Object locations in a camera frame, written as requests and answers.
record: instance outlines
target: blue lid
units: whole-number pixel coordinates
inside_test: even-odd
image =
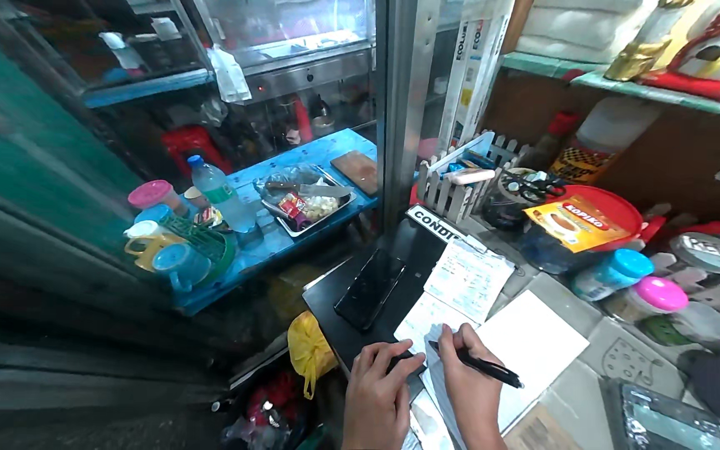
[[[183,264],[190,254],[190,246],[185,243],[172,243],[158,251],[152,260],[156,271],[169,271]]]
[[[615,250],[610,265],[630,278],[643,278],[655,271],[655,265],[649,258],[629,248]]]
[[[135,216],[135,220],[133,220],[132,222],[138,223],[142,220],[153,220],[157,223],[160,223],[160,220],[170,214],[172,214],[171,207],[161,203],[159,205],[154,205],[151,208],[146,208],[145,210],[142,210],[138,215]]]
[[[205,163],[205,160],[202,159],[201,155],[193,155],[188,157],[188,164],[190,164],[191,167],[201,166]]]

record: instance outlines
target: black pen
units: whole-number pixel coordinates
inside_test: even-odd
[[[431,340],[429,342],[430,342],[430,346],[433,347],[435,352],[440,353],[440,350],[438,348],[438,343],[434,340]],[[485,361],[485,360],[481,360],[479,358],[475,358],[474,356],[472,356],[468,353],[468,348],[464,347],[464,348],[458,349],[457,357],[466,366],[468,366],[470,368],[474,368],[474,369],[478,370],[480,373],[483,373],[492,378],[495,378],[496,380],[499,380],[502,383],[509,384],[514,388],[524,387],[524,383],[522,383],[518,379],[518,375],[516,375],[515,372],[509,370],[506,367],[502,367],[499,364],[491,363],[490,361]]]

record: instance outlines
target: plastic water bottle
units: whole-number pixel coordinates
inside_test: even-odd
[[[226,182],[221,169],[207,164],[199,155],[188,158],[194,186],[221,212],[226,223],[238,233],[255,228],[255,213],[238,198],[238,193]]]

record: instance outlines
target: smartphone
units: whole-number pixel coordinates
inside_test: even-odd
[[[357,330],[365,332],[383,309],[404,270],[402,260],[378,248],[335,303],[335,312]]]

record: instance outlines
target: wooden cutting board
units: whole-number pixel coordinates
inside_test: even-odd
[[[357,150],[352,150],[330,163],[369,197],[377,194],[377,164],[373,159]]]

